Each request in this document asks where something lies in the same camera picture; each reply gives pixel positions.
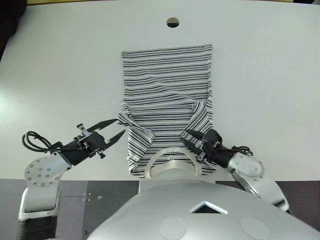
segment black cable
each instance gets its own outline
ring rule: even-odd
[[[242,153],[242,154],[247,155],[247,156],[253,156],[254,155],[254,153],[247,146],[233,146],[231,149],[233,151],[235,151],[235,152]]]
[[[39,140],[43,145],[46,147],[41,147],[33,142],[31,142],[30,137],[33,137],[33,139]],[[35,131],[28,131],[26,134],[22,136],[22,144],[27,149],[38,152],[38,153],[47,153],[47,152],[63,152],[63,151],[78,151],[81,150],[81,148],[51,148],[52,145],[48,139],[41,136],[40,134],[36,133]]]

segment striped shirt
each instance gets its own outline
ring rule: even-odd
[[[169,147],[186,148],[183,137],[201,147],[186,129],[207,132],[212,126],[212,45],[122,52],[124,96],[118,124],[129,126],[129,172],[145,176],[148,161]],[[183,153],[161,156],[154,164],[170,159],[192,161]],[[216,165],[201,164],[202,174]]]

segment white table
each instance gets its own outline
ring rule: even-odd
[[[166,21],[177,17],[180,25]],[[277,181],[320,180],[320,8],[229,0],[96,1],[30,6],[0,64],[0,178],[22,179],[43,154],[29,130],[68,143],[117,116],[121,51],[212,43],[214,126],[226,146],[247,145]],[[102,131],[113,136],[114,124]],[[106,158],[65,180],[134,180],[125,135]],[[223,170],[208,179],[230,180]]]

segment hole in table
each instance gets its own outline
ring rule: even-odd
[[[176,17],[170,17],[167,21],[166,21],[166,25],[169,28],[176,28],[179,26],[179,19]]]

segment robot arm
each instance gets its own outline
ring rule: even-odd
[[[50,144],[47,139],[33,131],[22,137],[26,148],[35,152],[50,152],[51,155],[33,160],[25,169],[27,188],[23,192],[19,209],[17,240],[55,238],[62,175],[72,166],[92,158],[97,153],[101,158],[105,157],[103,151],[115,144],[125,131],[121,131],[106,143],[95,130],[101,130],[115,121],[116,119],[102,121],[88,129],[80,124],[77,128],[82,134],[65,146],[61,142]],[[40,140],[47,148],[35,145],[29,137]]]
[[[231,149],[222,145],[222,137],[217,131],[210,129],[203,134],[187,130],[189,134],[202,141],[202,151],[193,143],[182,140],[193,152],[199,155],[198,162],[205,161],[208,165],[226,169],[246,191],[279,209],[290,212],[289,203],[280,187],[268,177],[263,163],[257,160],[246,146]]]

